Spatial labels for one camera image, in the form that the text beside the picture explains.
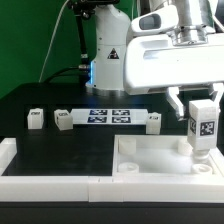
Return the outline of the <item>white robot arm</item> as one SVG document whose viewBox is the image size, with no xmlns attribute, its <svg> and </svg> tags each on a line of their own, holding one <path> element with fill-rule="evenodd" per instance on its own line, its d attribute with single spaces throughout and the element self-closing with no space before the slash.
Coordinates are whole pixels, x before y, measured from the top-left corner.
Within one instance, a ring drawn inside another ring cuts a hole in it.
<svg viewBox="0 0 224 224">
<path fill-rule="evenodd" d="M 224 33 L 214 24 L 218 0 L 140 0 L 149 12 L 131 20 L 106 2 L 96 8 L 97 53 L 86 87 L 100 95 L 164 92 L 178 119 L 181 91 L 224 94 Z"/>
</svg>

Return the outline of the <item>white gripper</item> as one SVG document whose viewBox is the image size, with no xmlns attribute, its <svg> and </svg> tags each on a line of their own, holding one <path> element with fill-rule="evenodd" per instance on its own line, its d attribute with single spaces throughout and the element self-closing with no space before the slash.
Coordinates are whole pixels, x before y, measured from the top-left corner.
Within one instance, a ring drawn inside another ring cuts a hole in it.
<svg viewBox="0 0 224 224">
<path fill-rule="evenodd" d="M 208 36 L 202 45 L 174 46 L 167 35 L 133 39 L 126 50 L 124 89 L 128 94 L 147 94 L 167 89 L 166 99 L 178 121 L 185 108 L 179 88 L 210 85 L 209 95 L 218 105 L 224 94 L 224 34 Z"/>
</svg>

